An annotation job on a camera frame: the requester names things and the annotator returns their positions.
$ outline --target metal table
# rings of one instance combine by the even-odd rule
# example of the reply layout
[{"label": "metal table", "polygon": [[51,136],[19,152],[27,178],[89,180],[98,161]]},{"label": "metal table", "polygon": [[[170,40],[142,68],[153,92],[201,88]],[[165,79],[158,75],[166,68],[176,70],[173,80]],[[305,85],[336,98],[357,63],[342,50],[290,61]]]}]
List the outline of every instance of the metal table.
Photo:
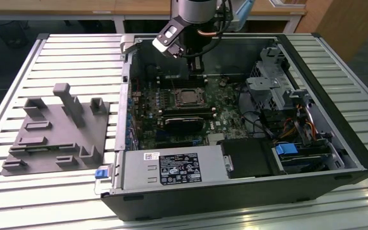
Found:
[{"label": "metal table", "polygon": [[[368,148],[368,89],[321,38],[288,36]],[[71,85],[81,102],[110,102],[104,164],[112,163],[122,61],[121,34],[50,34],[37,39],[0,105],[0,171],[25,117],[26,97],[46,104],[54,83]],[[297,74],[296,82],[304,87]],[[122,222],[94,194],[94,170],[0,175],[0,229],[348,229],[368,227],[368,179],[302,203]]]}]

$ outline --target wooden cabinet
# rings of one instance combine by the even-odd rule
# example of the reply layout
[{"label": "wooden cabinet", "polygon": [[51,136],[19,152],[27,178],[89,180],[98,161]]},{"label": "wooden cabinet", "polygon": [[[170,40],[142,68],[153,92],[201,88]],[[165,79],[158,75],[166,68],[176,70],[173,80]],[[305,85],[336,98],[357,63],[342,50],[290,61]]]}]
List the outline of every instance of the wooden cabinet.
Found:
[{"label": "wooden cabinet", "polygon": [[368,39],[368,0],[306,0],[306,15],[294,32],[317,32],[349,61]]},{"label": "wooden cabinet", "polygon": [[116,0],[0,0],[0,13],[94,14],[113,13]]}]

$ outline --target desk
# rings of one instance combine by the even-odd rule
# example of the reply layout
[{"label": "desk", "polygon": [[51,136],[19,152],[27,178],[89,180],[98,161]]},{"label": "desk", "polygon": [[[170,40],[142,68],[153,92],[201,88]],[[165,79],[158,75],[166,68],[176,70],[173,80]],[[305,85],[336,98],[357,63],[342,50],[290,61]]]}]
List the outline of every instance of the desk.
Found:
[{"label": "desk", "polygon": [[[125,33],[125,20],[168,20],[169,0],[0,0],[0,20],[113,20]],[[248,20],[288,21],[284,33],[293,33],[305,9],[276,8],[256,0]]]},{"label": "desk", "polygon": [[[112,149],[118,112],[116,104],[118,94],[114,93],[114,89],[120,85],[114,84],[114,81],[121,79],[122,72],[118,43],[114,41],[121,39],[120,36],[120,34],[51,34],[47,39],[35,40],[0,105],[0,172],[26,115],[22,110],[25,98],[41,96],[45,104],[55,104],[51,88],[58,82],[69,82],[70,93],[78,96],[79,102],[89,102],[93,97],[101,97],[104,101],[112,102],[104,164],[113,162]],[[288,39],[368,148],[368,89],[321,39],[309,34],[289,35]],[[97,49],[89,43],[75,43],[81,40],[94,42],[94,47],[110,48]],[[75,57],[97,55],[105,61],[74,60]],[[43,57],[59,58],[46,60]],[[297,72],[292,71],[290,74],[296,83],[304,86],[298,81]],[[79,81],[74,76],[82,76],[85,81]],[[105,77],[106,82],[102,82],[102,76],[110,76]],[[101,181],[100,188],[106,186],[110,186],[109,181]],[[0,175],[0,229],[368,228],[368,179],[337,188],[312,201],[134,222],[120,221],[93,191],[94,170],[11,177]]]}]

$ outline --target blue latch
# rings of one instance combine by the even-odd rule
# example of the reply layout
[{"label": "blue latch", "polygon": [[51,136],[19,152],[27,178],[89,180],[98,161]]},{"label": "blue latch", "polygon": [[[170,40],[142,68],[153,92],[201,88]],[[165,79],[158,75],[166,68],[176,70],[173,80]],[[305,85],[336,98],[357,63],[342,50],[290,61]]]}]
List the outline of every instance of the blue latch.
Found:
[{"label": "blue latch", "polygon": [[281,154],[296,154],[297,153],[297,149],[294,144],[278,144],[276,147],[276,153],[278,155]]},{"label": "blue latch", "polygon": [[95,179],[105,179],[108,178],[108,169],[97,169],[94,173]]}]

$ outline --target power supply label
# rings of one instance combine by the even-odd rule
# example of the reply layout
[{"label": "power supply label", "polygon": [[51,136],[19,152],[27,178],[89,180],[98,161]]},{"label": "power supply label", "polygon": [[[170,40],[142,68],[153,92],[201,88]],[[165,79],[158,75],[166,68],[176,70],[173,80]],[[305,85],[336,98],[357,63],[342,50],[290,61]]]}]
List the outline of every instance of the power supply label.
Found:
[{"label": "power supply label", "polygon": [[201,168],[196,153],[158,156],[161,185],[201,182]]}]

